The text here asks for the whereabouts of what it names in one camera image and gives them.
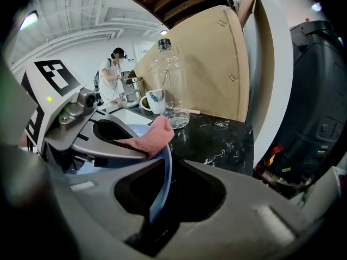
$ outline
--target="white shirt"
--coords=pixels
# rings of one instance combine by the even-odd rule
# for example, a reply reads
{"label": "white shirt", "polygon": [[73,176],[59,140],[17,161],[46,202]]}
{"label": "white shirt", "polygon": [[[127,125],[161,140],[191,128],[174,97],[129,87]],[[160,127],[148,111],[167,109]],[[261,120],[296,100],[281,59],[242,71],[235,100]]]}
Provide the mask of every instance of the white shirt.
{"label": "white shirt", "polygon": [[102,100],[104,101],[104,105],[107,105],[111,101],[115,100],[116,98],[119,97],[119,93],[122,92],[122,82],[120,79],[115,80],[115,81],[107,81],[103,74],[102,70],[107,69],[110,71],[110,75],[116,77],[117,74],[121,74],[121,69],[120,65],[117,64],[116,66],[114,65],[112,59],[111,59],[111,66],[110,66],[110,61],[108,59],[105,59],[100,66],[99,70],[99,91],[100,95],[102,97]]}
{"label": "white shirt", "polygon": [[116,77],[116,76],[118,76],[118,75],[120,75],[121,74],[121,69],[120,69],[120,65],[119,64],[117,64],[116,66],[114,65],[114,63],[113,63],[113,61],[112,61],[112,59],[110,59],[111,60],[111,66],[110,66],[110,61],[109,61],[109,59],[104,59],[103,60],[103,62],[101,63],[101,66],[100,66],[100,70],[99,70],[99,80],[100,80],[100,82],[102,82],[102,83],[104,83],[105,85],[107,85],[108,87],[110,87],[110,88],[115,88],[116,87],[116,85],[117,85],[117,81],[115,80],[115,81],[107,81],[105,78],[104,78],[104,76],[103,76],[103,74],[102,74],[102,70],[103,69],[107,69],[109,72],[110,72],[110,75],[111,76],[114,76],[114,77]]}

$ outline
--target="white wall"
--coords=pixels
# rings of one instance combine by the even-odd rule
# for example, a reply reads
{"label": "white wall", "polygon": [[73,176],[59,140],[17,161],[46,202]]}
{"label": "white wall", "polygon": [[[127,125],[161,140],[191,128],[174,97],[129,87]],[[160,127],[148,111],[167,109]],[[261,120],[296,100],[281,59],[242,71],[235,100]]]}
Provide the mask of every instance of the white wall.
{"label": "white wall", "polygon": [[[264,8],[265,16],[257,21],[251,15],[243,29],[249,58],[250,101],[247,122],[253,125],[254,130],[254,165],[264,156],[282,123],[293,77],[292,42],[281,2],[259,2]],[[262,65],[268,55],[262,54],[265,47],[261,40],[264,37],[260,35],[259,26],[265,28],[265,25],[270,34],[267,36],[266,47],[273,50],[274,70],[263,76]]]}
{"label": "white wall", "polygon": [[59,50],[49,55],[50,58],[61,59],[77,73],[87,85],[88,89],[94,90],[93,78],[100,68],[104,59],[110,58],[112,51],[116,47],[125,50],[129,58],[134,58],[134,62],[125,61],[121,68],[123,71],[133,69],[135,64],[143,57],[142,49],[150,49],[154,41],[143,40],[141,38],[120,38],[107,41],[92,41],[77,44],[66,49]]}
{"label": "white wall", "polygon": [[314,11],[311,6],[315,0],[280,0],[286,13],[288,25],[290,27],[305,22],[308,18],[310,21],[327,20],[322,11]]}

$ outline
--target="white mug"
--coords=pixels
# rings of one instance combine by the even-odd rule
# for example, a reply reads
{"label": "white mug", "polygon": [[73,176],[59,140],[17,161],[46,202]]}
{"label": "white mug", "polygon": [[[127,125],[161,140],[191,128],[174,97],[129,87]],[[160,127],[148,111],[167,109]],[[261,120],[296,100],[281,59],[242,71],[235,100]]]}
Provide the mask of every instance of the white mug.
{"label": "white mug", "polygon": [[[143,100],[147,98],[150,109],[143,106]],[[147,111],[152,111],[153,114],[160,114],[160,110],[166,108],[164,89],[154,89],[146,92],[146,95],[141,98],[140,105]]]}

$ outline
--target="countertop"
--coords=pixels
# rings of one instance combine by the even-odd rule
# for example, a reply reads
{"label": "countertop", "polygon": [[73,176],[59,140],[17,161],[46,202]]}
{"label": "countertop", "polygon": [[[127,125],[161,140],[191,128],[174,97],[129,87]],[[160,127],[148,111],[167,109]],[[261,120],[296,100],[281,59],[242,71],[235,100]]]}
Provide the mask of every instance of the countertop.
{"label": "countertop", "polygon": [[[157,116],[142,108],[128,110],[154,120]],[[205,114],[190,114],[189,123],[175,130],[169,143],[171,153],[184,160],[252,176],[252,125]]]}

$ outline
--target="vr headset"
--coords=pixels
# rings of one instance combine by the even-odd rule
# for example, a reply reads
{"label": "vr headset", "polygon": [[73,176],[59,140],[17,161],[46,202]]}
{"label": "vr headset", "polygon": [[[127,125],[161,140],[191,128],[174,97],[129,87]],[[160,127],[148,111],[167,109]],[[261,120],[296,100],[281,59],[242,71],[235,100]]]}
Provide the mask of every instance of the vr headset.
{"label": "vr headset", "polygon": [[111,58],[113,58],[113,59],[114,59],[114,56],[113,56],[114,53],[118,53],[120,59],[127,59],[127,58],[128,58],[128,55],[125,53],[125,51],[124,51],[123,49],[119,48],[119,47],[117,47],[117,48],[112,52]]}

